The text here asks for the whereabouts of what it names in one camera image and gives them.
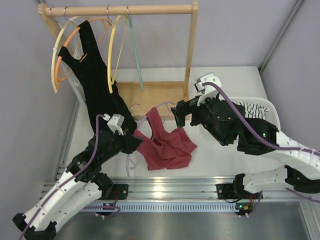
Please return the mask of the purple hanger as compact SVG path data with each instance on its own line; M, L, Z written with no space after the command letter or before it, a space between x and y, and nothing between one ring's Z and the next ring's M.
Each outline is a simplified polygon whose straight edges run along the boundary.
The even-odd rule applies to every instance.
M142 116L142 115L139 115L134 112L134 107L140 106L140 105L141 105L140 103L134 103L130 108L130 112L133 114L133 116L138 117L138 119L139 119L139 123L137 124L137 130L140 130L142 128L144 122L147 120L146 115ZM162 102L162 103L155 106L156 109L159 109L160 107L163 107L163 106L165 106L167 109L167 115L164 117L164 120L162 120L162 123L164 123L166 120L168 120L170 115L172 114L172 112L170 110L170 106L175 106L175 105L176 105L175 102L165 101L165 102ZM126 156L125 171L126 171L127 177L131 176L131 171L135 170L139 164L139 160L133 159L133 156L135 155L136 152L137 152L137 150L133 151L132 153L129 153Z

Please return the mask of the red tank top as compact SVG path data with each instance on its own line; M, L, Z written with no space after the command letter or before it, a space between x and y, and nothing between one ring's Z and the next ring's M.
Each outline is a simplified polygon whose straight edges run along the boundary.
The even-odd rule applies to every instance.
M156 107L146 114L146 120L151 129L151 137L145 136L138 129L133 135L142 140L137 151L144 157L147 169L155 171L188 167L197 145L191 141L186 131L183 128L166 131Z

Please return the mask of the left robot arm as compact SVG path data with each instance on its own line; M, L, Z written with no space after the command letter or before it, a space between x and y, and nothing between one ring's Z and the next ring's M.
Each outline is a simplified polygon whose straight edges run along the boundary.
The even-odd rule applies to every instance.
M99 131L66 167L46 195L12 221L21 230L20 239L52 240L63 226L90 203L113 194L113 181L102 165L119 153L131 154L143 140L129 131Z

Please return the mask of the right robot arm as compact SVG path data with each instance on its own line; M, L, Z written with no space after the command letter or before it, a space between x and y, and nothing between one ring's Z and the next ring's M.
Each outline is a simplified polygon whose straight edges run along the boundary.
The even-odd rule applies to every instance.
M237 151L247 155L271 158L282 165L258 173L240 173L232 188L238 198L266 190L290 189L300 193L320 192L320 153L292 140L274 124L262 118L247 118L243 105L231 100L198 98L179 101L171 108L177 127L201 125L221 146L237 142Z

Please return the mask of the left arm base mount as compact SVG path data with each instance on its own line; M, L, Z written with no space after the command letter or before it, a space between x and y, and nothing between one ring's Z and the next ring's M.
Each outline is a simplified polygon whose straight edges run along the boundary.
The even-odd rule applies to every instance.
M113 201L111 203L104 203L104 206L108 206L107 209L111 209L111 211L101 212L100 215L103 216L114 216L120 212L120 208L117 207L117 202L119 200L126 200L129 193L129 185L128 184L114 184L111 192L108 196L103 196L102 200Z

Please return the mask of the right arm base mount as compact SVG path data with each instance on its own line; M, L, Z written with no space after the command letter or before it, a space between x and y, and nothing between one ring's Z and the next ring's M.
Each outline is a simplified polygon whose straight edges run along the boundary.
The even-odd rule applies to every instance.
M234 190L232 183L220 183L216 185L217 198L227 203L235 204L236 214L239 217L247 217L255 211L263 199L263 192L250 193L243 189Z

